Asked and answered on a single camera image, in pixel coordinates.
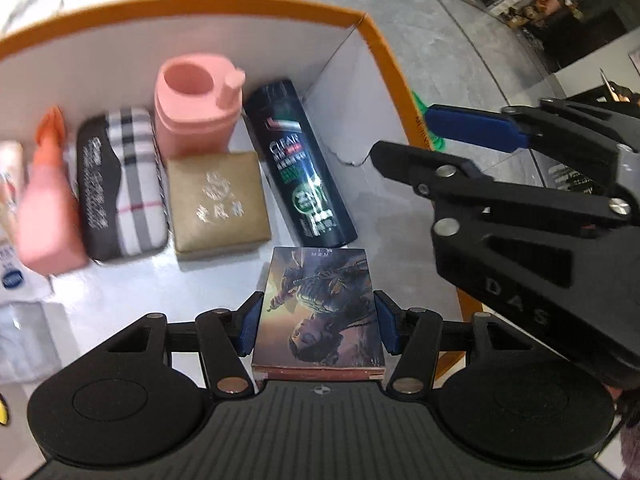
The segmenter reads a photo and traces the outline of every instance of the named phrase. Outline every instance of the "illustrated book cover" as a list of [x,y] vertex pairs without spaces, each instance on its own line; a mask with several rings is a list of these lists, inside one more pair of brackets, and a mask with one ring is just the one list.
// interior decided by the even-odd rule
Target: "illustrated book cover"
[[383,377],[364,250],[274,248],[252,366],[258,383]]

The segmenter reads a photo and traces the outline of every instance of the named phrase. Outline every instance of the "gold gift box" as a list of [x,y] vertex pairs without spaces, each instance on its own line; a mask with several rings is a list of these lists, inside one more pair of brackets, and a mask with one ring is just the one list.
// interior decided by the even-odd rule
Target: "gold gift box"
[[249,251],[271,240],[255,152],[169,160],[166,170],[179,258]]

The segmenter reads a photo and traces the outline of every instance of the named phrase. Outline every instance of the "blue label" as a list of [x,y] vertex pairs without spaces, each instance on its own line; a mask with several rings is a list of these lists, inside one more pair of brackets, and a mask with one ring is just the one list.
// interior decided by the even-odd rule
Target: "blue label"
[[2,277],[2,286],[11,290],[18,288],[24,282],[24,276],[18,269],[10,270]]

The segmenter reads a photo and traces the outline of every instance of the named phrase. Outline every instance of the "pink pump bottle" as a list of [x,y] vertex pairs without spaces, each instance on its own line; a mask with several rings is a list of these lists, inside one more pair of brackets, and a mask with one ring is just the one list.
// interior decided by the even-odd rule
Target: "pink pump bottle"
[[79,229],[78,200],[66,180],[64,138],[62,113],[53,107],[38,126],[29,183],[18,204],[18,257],[26,267],[44,275],[69,272],[88,262]]
[[244,72],[224,56],[167,60],[156,79],[156,141],[162,160],[225,153],[242,109]]

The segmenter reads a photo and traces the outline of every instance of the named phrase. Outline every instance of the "shampoo bottle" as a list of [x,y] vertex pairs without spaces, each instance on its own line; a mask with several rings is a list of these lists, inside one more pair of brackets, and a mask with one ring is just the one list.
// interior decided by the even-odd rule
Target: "shampoo bottle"
[[357,237],[289,79],[258,88],[244,105],[303,247],[342,247]]
[[54,107],[38,126],[30,179],[17,214],[18,257],[39,274],[62,274],[88,261],[79,230],[78,200],[66,179],[64,139],[62,113]]

